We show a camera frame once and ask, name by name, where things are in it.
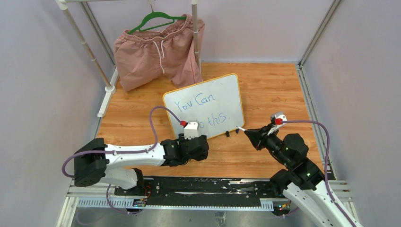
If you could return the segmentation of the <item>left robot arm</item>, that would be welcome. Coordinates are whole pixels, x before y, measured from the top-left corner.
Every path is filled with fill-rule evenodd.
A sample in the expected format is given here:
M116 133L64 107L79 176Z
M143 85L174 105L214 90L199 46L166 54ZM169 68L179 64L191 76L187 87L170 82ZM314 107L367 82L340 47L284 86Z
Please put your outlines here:
M117 146L96 138L74 153L74 185L107 183L140 195L145 183L138 166L182 166L190 160L205 160L208 153L206 135L185 139L180 134L175 140L144 146Z

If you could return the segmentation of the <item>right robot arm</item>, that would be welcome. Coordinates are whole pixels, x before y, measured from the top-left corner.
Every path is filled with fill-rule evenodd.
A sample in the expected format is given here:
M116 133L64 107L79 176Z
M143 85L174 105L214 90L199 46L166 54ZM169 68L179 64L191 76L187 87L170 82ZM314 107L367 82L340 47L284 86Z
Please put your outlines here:
M262 128L244 130L256 150L267 149L285 167L270 178L272 195L294 202L317 226L360 227L361 223L334 194L328 171L321 171L307 157L309 148L303 138L298 133L282 140L277 136L278 128L286 123L276 119Z

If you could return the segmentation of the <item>yellow framed whiteboard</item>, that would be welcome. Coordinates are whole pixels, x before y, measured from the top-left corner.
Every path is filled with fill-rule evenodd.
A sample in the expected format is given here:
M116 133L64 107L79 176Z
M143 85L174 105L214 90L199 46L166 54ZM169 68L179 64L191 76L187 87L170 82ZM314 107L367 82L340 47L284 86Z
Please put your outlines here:
M244 112L236 74L228 74L167 92L164 106L175 135L183 133L177 119L199 123L200 134L213 138L244 126Z

